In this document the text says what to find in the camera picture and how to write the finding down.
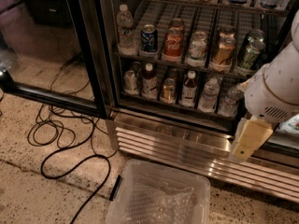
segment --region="refrigerator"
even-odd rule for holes
[[[105,119],[111,145],[121,152],[299,203],[298,137],[279,126],[247,161],[231,161],[237,125],[249,114],[244,100],[234,118],[218,112],[221,97],[247,79],[236,72],[237,54],[247,32],[265,32],[262,60],[271,62],[291,41],[299,0],[283,0],[282,9],[259,7],[258,0],[244,6],[228,0],[6,1],[0,7],[0,87],[4,92]],[[155,25],[156,56],[119,51],[116,17],[121,4],[134,17],[138,45],[143,26]],[[27,24],[22,23],[23,16]],[[182,57],[177,63],[162,59],[165,34],[175,18],[185,22]],[[215,72],[208,68],[213,40],[225,25],[235,28],[236,50],[229,70]],[[184,60],[194,31],[208,36],[204,67],[188,66]],[[156,69],[156,99],[125,91],[125,72],[134,62],[152,63]],[[166,104],[160,94],[172,68],[179,73],[178,92],[175,102]],[[197,77],[192,107],[179,104],[188,70]],[[216,109],[206,113],[197,106],[207,79],[215,74],[221,75],[220,95]]]

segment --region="white bottle cap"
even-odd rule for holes
[[[120,5],[120,11],[127,11],[128,10],[128,6],[125,4],[121,4]]]
[[[194,71],[189,71],[187,76],[188,76],[188,78],[195,78],[195,75],[196,74]]]
[[[216,85],[218,83],[218,80],[216,78],[212,78],[209,80],[210,85]]]
[[[152,71],[152,64],[151,63],[146,64],[146,70],[147,71]]]

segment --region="speckled tile floor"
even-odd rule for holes
[[[6,95],[0,104],[0,223],[69,223],[79,207],[103,180],[107,164],[101,160],[84,163],[71,175],[61,180],[48,180],[40,174],[40,164],[56,144],[32,147],[27,134],[35,124],[40,107],[22,98]],[[82,122],[64,119],[64,125],[79,131],[77,139],[83,139],[91,129]],[[45,130],[42,138],[51,136]],[[61,142],[68,142],[65,135]],[[96,132],[94,147],[97,152],[109,155],[113,150],[108,137]],[[75,163],[93,154],[90,144],[57,155],[46,165],[49,175],[65,172]],[[111,158],[111,175],[104,187],[86,205],[76,223],[105,223],[109,207],[108,196],[116,177],[132,157],[117,153]],[[268,195],[242,189],[235,185],[210,179],[211,196],[209,223],[244,224],[294,224],[299,223],[299,205]]]

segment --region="plastic bottle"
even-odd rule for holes
[[[215,77],[210,79],[205,84],[204,90],[200,96],[198,109],[204,112],[214,112],[219,90],[220,85],[218,80]]]
[[[179,104],[186,107],[194,107],[196,96],[196,73],[188,71],[187,76],[184,78],[183,88],[179,100]]]
[[[157,72],[151,63],[147,63],[142,71],[142,96],[157,99]]]
[[[135,46],[135,31],[132,14],[128,10],[128,6],[126,6],[125,4],[120,5],[120,11],[117,15],[117,24],[120,37],[120,51],[122,53],[126,53],[126,49],[133,49]]]
[[[235,117],[239,101],[244,97],[244,92],[237,87],[238,84],[228,90],[226,95],[221,98],[218,114],[224,117]]]

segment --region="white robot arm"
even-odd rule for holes
[[[265,64],[245,87],[245,106],[252,114],[240,122],[232,157],[245,161],[280,123],[299,113],[299,11],[292,22],[292,42],[269,64]]]

